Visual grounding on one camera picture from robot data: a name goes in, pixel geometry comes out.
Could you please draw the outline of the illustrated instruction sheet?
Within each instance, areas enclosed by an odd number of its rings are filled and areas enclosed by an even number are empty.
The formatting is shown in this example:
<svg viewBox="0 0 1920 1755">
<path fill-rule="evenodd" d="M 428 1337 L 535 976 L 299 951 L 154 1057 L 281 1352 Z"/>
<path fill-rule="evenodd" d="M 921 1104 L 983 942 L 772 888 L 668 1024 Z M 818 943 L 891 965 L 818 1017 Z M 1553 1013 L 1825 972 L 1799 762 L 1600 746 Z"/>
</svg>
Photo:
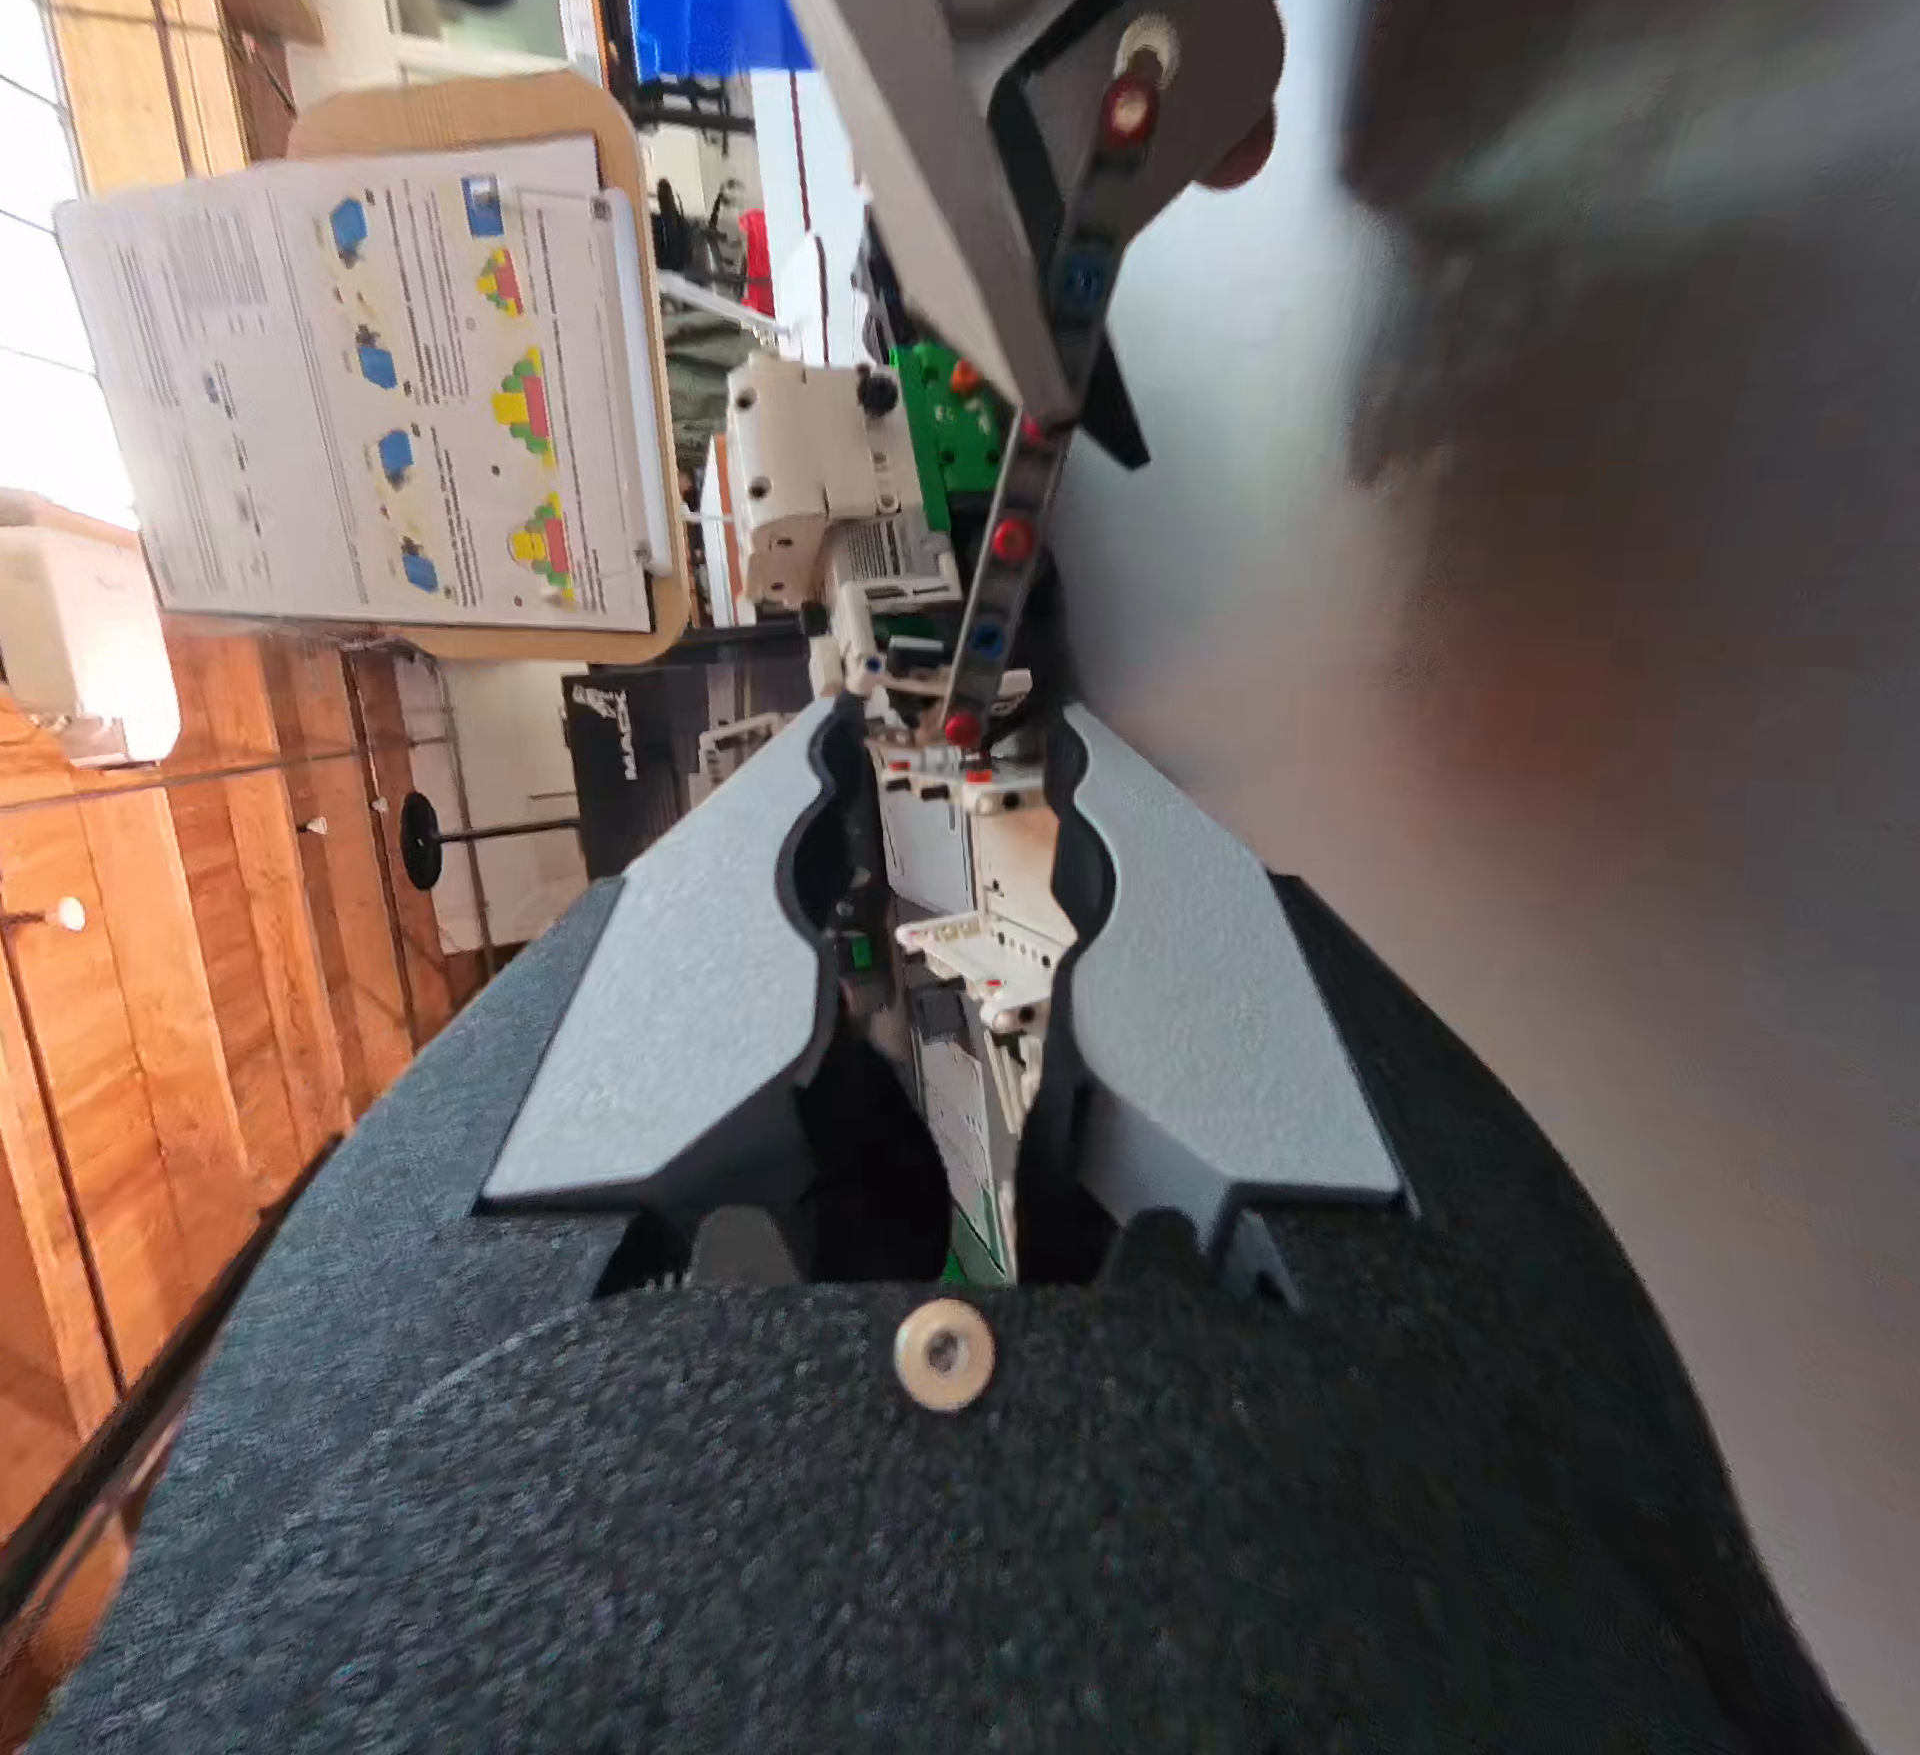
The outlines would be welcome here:
<svg viewBox="0 0 1920 1755">
<path fill-rule="evenodd" d="M 652 634 L 635 214 L 588 137 L 56 205 L 163 608 Z"/>
</svg>

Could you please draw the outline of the wooden clipboard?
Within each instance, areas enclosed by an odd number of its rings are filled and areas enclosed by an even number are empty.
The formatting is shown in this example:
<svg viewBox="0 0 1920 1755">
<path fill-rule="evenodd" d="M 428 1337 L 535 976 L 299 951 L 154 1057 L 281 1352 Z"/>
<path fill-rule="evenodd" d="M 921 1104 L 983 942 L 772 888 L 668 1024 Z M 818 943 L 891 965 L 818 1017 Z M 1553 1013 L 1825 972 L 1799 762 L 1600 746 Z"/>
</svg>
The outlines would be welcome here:
<svg viewBox="0 0 1920 1755">
<path fill-rule="evenodd" d="M 594 174 L 605 189 L 625 195 L 635 218 L 639 318 L 652 388 L 663 473 L 674 478 L 674 434 L 665 390 L 665 336 L 657 318 L 657 269 L 647 239 L 652 180 L 635 126 L 611 94 L 569 69 L 534 76 L 472 76 L 438 88 L 386 88 L 335 94 L 299 114 L 292 163 L 407 158 L 591 137 Z M 639 671 L 668 656 L 693 625 L 695 591 L 688 578 L 685 531 L 668 528 L 668 578 L 652 582 L 647 634 L 619 630 L 530 630 L 530 625 L 441 625 L 422 616 L 353 619 L 370 642 L 407 642 L 441 664 L 588 664 Z"/>
</svg>

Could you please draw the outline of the dark lego set box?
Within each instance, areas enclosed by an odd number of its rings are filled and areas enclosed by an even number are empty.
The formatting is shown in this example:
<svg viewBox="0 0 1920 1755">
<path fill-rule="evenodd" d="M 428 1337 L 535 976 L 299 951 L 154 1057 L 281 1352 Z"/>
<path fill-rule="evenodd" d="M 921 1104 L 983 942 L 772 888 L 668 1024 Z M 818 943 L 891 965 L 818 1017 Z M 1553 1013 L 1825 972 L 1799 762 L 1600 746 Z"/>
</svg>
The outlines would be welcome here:
<svg viewBox="0 0 1920 1755">
<path fill-rule="evenodd" d="M 701 737 L 811 698 L 803 645 L 679 645 L 644 667 L 561 677 L 561 733 L 591 881 L 617 879 L 706 795 Z"/>
</svg>

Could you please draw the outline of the white boxy object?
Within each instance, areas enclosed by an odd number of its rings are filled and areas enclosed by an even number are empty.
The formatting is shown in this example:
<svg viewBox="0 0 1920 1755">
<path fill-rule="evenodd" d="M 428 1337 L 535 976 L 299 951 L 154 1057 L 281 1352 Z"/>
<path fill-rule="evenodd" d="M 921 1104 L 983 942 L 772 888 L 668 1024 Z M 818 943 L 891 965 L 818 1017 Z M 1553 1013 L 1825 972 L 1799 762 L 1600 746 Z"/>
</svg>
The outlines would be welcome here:
<svg viewBox="0 0 1920 1755">
<path fill-rule="evenodd" d="M 172 656 L 129 528 L 4 492 L 4 686 L 80 769 L 175 752 Z"/>
</svg>

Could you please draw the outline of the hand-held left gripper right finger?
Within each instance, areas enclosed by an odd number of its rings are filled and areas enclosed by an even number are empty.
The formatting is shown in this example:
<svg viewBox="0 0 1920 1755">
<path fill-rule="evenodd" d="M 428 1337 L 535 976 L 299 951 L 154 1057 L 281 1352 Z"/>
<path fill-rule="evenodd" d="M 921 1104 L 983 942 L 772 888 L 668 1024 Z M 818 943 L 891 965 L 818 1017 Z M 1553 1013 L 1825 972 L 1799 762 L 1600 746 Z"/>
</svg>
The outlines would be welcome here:
<svg viewBox="0 0 1920 1755">
<path fill-rule="evenodd" d="M 1394 1208 L 1405 1184 L 1285 888 L 1087 707 L 1049 730 L 1041 795 L 1071 931 L 1041 1036 L 1041 1283 L 1087 1283 L 1168 1211 L 1221 1289 L 1297 1304 L 1273 1215 Z"/>
</svg>

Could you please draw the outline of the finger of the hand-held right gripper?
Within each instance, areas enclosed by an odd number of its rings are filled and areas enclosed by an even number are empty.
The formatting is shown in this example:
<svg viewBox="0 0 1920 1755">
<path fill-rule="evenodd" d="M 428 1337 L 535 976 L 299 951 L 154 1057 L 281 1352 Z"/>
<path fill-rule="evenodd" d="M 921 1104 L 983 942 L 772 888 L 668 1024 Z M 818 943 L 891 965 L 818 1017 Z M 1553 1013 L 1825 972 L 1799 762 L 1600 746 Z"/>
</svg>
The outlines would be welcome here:
<svg viewBox="0 0 1920 1755">
<path fill-rule="evenodd" d="M 903 297 L 998 396 L 1063 429 L 1074 397 L 985 111 L 940 0 L 789 0 L 827 81 Z"/>
</svg>

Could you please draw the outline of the black round-base stand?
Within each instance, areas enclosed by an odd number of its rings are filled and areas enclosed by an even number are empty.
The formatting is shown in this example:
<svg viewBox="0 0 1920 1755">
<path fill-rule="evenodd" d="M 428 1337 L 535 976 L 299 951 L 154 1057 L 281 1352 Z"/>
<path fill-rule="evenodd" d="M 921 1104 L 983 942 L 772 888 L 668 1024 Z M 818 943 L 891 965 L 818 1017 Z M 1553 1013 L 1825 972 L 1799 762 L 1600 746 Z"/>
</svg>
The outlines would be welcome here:
<svg viewBox="0 0 1920 1755">
<path fill-rule="evenodd" d="M 535 823 L 448 833 L 434 803 L 416 790 L 407 792 L 398 807 L 401 867 L 416 896 L 430 896 L 442 881 L 448 847 L 477 847 L 489 841 L 534 834 L 577 834 L 580 829 L 583 829 L 580 816 L 557 816 Z"/>
</svg>

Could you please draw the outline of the person's right hand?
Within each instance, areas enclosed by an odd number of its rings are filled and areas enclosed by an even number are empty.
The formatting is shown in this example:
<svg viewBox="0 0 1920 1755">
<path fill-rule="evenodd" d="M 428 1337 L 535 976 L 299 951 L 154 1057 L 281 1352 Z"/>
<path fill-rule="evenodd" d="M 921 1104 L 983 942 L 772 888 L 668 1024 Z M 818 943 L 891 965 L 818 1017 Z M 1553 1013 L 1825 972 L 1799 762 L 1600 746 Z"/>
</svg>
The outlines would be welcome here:
<svg viewBox="0 0 1920 1755">
<path fill-rule="evenodd" d="M 1273 100 L 1268 100 L 1253 126 L 1237 137 L 1237 143 L 1221 158 L 1216 158 L 1205 175 L 1197 175 L 1197 186 L 1210 191 L 1233 191 L 1253 184 L 1273 153 L 1273 134 L 1279 114 Z"/>
</svg>

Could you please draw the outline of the white lego container body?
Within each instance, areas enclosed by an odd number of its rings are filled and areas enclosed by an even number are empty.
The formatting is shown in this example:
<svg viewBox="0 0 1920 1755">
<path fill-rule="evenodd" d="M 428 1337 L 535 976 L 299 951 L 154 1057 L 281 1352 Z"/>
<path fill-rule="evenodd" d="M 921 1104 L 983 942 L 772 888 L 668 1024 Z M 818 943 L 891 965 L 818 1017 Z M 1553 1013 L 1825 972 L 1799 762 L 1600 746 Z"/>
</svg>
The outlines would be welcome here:
<svg viewBox="0 0 1920 1755">
<path fill-rule="evenodd" d="M 1052 897 L 1038 762 L 871 733 L 898 1008 L 876 1017 L 940 1152 L 967 1283 L 1020 1276 L 1016 1169 L 1052 985 L 1074 931 Z"/>
</svg>

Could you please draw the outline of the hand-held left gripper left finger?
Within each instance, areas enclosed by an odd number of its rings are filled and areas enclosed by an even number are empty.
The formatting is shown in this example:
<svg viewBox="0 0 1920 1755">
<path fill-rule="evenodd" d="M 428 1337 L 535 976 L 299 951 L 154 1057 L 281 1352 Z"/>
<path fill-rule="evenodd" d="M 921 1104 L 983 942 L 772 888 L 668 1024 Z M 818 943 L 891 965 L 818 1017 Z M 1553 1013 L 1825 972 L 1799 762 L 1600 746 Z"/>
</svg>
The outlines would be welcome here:
<svg viewBox="0 0 1920 1755">
<path fill-rule="evenodd" d="M 857 769 L 824 695 L 629 865 L 485 1211 L 619 1220 L 599 1286 L 674 1286 L 727 1208 L 752 1273 L 873 1276 L 873 1049 L 833 938 Z"/>
</svg>

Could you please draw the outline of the lego beam assembly with pins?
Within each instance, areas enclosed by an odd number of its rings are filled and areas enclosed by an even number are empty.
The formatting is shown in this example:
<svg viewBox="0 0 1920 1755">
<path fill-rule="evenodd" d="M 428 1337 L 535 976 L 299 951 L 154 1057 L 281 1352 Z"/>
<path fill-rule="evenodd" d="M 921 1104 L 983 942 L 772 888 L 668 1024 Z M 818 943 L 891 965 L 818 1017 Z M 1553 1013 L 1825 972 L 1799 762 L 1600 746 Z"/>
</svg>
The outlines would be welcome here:
<svg viewBox="0 0 1920 1755">
<path fill-rule="evenodd" d="M 1117 261 L 1137 228 L 1137 222 L 1121 222 L 1121 195 L 1154 146 L 1161 94 L 1176 63 L 1178 35 L 1168 16 L 1137 15 L 1121 31 L 1116 66 L 1092 116 L 1092 143 L 1063 191 L 1063 222 L 1041 265 L 1041 314 L 1063 361 L 1066 397 L 1049 411 L 1023 406 L 1009 423 L 940 709 L 940 737 L 957 752 L 976 757 L 983 749 L 1020 637 L 1041 531 L 1104 344 Z"/>
</svg>

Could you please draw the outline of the white and green lego truck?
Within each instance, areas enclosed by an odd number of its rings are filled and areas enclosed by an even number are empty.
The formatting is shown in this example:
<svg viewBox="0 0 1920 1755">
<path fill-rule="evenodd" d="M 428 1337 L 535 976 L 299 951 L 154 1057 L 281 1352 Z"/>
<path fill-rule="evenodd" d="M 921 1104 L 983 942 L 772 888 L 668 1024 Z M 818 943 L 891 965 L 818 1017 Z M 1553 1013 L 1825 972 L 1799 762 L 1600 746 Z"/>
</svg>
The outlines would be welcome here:
<svg viewBox="0 0 1920 1755">
<path fill-rule="evenodd" d="M 752 354 L 701 492 L 710 608 L 802 637 L 818 695 L 953 749 L 940 709 L 1014 420 L 940 343 L 881 369 Z M 1033 671 L 1016 637 L 976 759 L 1033 715 Z"/>
</svg>

